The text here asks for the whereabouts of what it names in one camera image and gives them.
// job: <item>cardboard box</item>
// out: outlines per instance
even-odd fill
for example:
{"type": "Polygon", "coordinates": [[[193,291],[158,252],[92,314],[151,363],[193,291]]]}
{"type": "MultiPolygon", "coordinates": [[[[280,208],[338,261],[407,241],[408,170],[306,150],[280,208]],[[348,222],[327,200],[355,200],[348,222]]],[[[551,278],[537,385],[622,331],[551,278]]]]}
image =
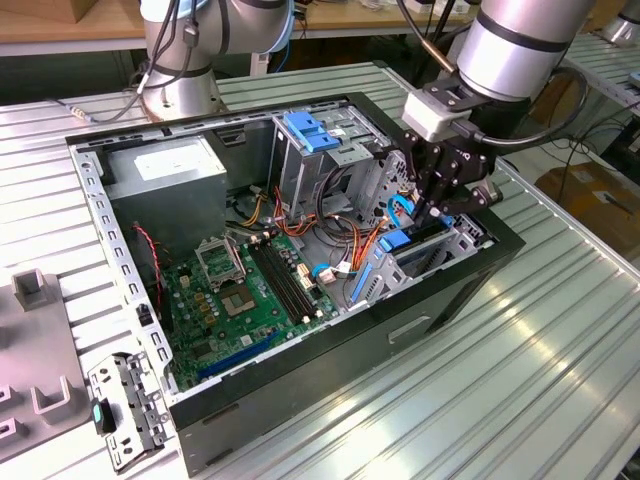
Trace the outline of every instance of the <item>cardboard box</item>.
{"type": "MultiPolygon", "coordinates": [[[[563,171],[550,170],[536,187],[556,200],[563,171]]],[[[633,190],[598,163],[583,163],[569,168],[561,206],[632,262],[640,256],[640,197],[633,190]]]]}
{"type": "Polygon", "coordinates": [[[0,10],[77,23],[97,0],[0,0],[0,10]]]}

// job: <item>red wire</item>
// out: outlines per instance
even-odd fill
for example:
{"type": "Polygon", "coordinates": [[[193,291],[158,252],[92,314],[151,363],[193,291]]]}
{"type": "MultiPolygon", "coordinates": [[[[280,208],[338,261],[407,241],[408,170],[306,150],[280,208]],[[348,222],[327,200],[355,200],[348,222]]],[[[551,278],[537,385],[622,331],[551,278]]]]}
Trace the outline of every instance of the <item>red wire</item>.
{"type": "Polygon", "coordinates": [[[156,247],[153,244],[153,240],[151,240],[151,236],[145,231],[144,228],[139,225],[134,225],[133,229],[137,232],[141,233],[142,236],[147,240],[149,244],[149,248],[151,249],[151,254],[153,255],[153,266],[156,270],[156,282],[158,284],[158,309],[160,308],[160,292],[162,288],[160,287],[160,265],[158,262],[158,253],[156,252],[156,247]]]}

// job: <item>motherboard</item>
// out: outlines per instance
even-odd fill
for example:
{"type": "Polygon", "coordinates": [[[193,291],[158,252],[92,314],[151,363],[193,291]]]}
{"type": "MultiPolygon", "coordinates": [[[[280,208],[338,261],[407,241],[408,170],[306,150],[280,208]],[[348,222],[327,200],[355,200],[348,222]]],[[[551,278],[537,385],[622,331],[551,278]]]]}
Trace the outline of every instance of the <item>motherboard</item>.
{"type": "Polygon", "coordinates": [[[288,238],[232,249],[242,279],[212,286],[214,276],[233,271],[234,259],[223,248],[202,256],[204,266],[193,255],[162,271],[172,316],[165,333],[181,391],[338,315],[288,238]]]}

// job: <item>wooden table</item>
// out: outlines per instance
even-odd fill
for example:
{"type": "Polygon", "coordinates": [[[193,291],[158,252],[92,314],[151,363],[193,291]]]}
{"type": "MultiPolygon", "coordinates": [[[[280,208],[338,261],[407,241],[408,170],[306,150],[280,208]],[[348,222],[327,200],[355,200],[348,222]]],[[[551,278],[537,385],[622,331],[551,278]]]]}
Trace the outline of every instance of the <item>wooden table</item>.
{"type": "MultiPolygon", "coordinates": [[[[428,15],[414,14],[426,26],[428,15]]],[[[433,16],[433,25],[438,16],[433,16]]],[[[450,26],[467,21],[451,16],[450,26]]],[[[302,25],[296,22],[297,39],[302,25]]],[[[307,13],[305,38],[335,38],[409,33],[398,7],[374,12],[357,0],[315,3],[307,13]]],[[[145,48],[144,25],[136,0],[98,0],[77,24],[0,11],[0,56],[38,55],[145,48]]]]}

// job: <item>white sticker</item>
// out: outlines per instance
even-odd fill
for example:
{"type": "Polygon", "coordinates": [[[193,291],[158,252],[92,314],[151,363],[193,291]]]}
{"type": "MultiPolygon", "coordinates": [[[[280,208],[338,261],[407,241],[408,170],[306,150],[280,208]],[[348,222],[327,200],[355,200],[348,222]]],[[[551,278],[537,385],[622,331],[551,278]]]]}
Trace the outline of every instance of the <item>white sticker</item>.
{"type": "Polygon", "coordinates": [[[591,176],[591,174],[589,172],[585,172],[584,170],[578,170],[571,173],[573,173],[573,176],[576,177],[581,183],[591,183],[594,181],[594,178],[591,176]]]}
{"type": "Polygon", "coordinates": [[[138,155],[134,163],[142,179],[148,181],[196,170],[204,166],[203,160],[200,145],[185,145],[162,152],[138,155]]]}
{"type": "Polygon", "coordinates": [[[598,198],[598,200],[600,200],[602,203],[611,203],[607,197],[614,198],[614,196],[613,196],[613,195],[611,195],[611,194],[610,194],[609,192],[607,192],[607,191],[593,192],[593,194],[594,194],[594,195],[598,198]]]}

